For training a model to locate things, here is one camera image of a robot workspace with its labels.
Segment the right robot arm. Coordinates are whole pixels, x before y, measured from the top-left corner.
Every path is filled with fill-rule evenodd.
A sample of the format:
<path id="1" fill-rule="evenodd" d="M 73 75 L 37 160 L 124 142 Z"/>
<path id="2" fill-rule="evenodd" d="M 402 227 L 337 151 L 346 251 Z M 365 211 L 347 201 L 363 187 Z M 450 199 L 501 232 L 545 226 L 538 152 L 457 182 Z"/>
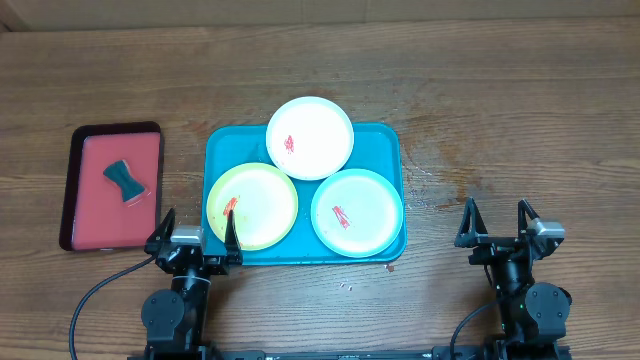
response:
<path id="1" fill-rule="evenodd" d="M 483 267 L 496 299 L 466 316 L 449 342 L 452 359 L 569 359 L 570 351 L 560 348 L 566 336 L 566 321 L 572 297 L 556 285 L 537 282 L 536 261 L 552 255 L 565 238 L 564 227 L 540 218 L 530 203 L 518 202 L 517 234 L 491 236 L 473 198 L 465 203 L 463 218 L 454 245 L 469 248 L 471 265 Z M 456 340 L 466 324 L 480 313 L 497 307 L 502 332 L 489 336 L 478 348 L 458 350 Z"/>

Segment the light blue plate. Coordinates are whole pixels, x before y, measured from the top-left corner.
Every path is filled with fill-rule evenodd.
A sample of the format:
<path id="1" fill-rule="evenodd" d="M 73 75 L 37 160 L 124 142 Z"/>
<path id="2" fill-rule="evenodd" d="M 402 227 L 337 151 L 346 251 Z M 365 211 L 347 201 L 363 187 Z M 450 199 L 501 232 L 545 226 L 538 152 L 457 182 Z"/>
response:
<path id="1" fill-rule="evenodd" d="M 401 232 L 403 202 L 392 183 L 366 169 L 339 171 L 317 188 L 311 223 L 334 253 L 360 259 L 389 248 Z"/>

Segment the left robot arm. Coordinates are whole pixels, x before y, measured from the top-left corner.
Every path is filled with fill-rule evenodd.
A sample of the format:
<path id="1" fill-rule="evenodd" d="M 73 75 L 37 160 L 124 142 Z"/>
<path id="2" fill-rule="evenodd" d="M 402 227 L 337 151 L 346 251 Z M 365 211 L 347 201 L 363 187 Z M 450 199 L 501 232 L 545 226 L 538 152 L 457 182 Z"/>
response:
<path id="1" fill-rule="evenodd" d="M 173 209 L 146 240 L 144 251 L 172 281 L 170 288 L 154 292 L 142 306 L 145 359 L 224 357 L 216 346 L 205 344 L 203 331 L 211 278 L 227 275 L 231 266 L 243 263 L 233 212 L 226 216 L 225 252 L 206 255 L 204 248 L 202 228 L 178 227 Z"/>

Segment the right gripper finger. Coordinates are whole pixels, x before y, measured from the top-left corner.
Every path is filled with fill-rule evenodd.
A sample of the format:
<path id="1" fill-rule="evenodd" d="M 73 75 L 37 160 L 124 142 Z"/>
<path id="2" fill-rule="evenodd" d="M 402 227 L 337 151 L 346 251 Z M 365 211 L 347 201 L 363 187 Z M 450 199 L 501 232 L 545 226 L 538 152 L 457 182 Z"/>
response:
<path id="1" fill-rule="evenodd" d="M 454 246 L 473 248 L 484 244 L 488 239 L 488 231 L 484 225 L 475 200 L 469 197 L 465 203 L 462 222 L 456 235 Z"/>
<path id="2" fill-rule="evenodd" d="M 518 202 L 518 235 L 520 238 L 525 236 L 533 237 L 537 234 L 536 226 L 539 222 L 539 216 L 530 203 L 526 199 Z"/>

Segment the green scouring sponge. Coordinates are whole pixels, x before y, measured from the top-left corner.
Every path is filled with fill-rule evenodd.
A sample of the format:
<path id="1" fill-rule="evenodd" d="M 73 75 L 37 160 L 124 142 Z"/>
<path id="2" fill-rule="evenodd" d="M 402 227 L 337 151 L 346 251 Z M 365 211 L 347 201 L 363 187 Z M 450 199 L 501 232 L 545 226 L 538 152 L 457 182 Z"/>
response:
<path id="1" fill-rule="evenodd" d="M 144 185 L 132 176 L 125 160 L 118 160 L 107 166 L 103 175 L 120 189 L 124 203 L 135 201 L 145 192 Z"/>

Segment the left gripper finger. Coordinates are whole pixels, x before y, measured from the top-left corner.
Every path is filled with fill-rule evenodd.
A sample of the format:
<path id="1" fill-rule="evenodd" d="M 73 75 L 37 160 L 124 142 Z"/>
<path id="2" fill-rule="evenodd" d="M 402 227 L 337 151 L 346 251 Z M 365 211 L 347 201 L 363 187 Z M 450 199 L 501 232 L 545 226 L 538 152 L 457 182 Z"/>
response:
<path id="1" fill-rule="evenodd" d="M 170 241 L 175 227 L 175 216 L 175 209 L 171 208 L 162 222 L 147 238 L 144 245 L 144 252 L 146 254 L 158 254 L 162 246 Z"/>
<path id="2" fill-rule="evenodd" d="M 230 265 L 241 265 L 243 263 L 243 255 L 237 237 L 233 210 L 230 210 L 227 214 L 224 245 L 227 251 L 227 262 Z"/>

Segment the white plate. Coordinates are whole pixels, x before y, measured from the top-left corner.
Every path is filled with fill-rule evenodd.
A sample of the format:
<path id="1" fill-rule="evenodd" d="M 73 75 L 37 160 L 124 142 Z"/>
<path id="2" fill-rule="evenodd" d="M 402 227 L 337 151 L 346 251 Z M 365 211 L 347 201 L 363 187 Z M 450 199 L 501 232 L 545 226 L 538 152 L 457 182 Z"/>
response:
<path id="1" fill-rule="evenodd" d="M 274 165 L 288 176 L 321 180 L 346 164 L 354 148 L 354 129 L 348 115 L 334 102 L 299 97 L 271 116 L 266 148 Z"/>

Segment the yellow-green plate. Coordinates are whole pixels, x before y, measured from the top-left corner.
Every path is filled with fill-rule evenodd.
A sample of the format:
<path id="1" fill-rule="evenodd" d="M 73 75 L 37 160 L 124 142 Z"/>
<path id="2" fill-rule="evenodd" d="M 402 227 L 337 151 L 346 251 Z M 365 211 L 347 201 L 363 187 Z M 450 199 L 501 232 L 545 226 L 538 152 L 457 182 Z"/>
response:
<path id="1" fill-rule="evenodd" d="M 277 167 L 245 163 L 231 168 L 214 183 L 206 198 L 207 224 L 223 240 L 234 218 L 240 248 L 258 251 L 283 240 L 298 213 L 298 195 L 291 179 Z"/>

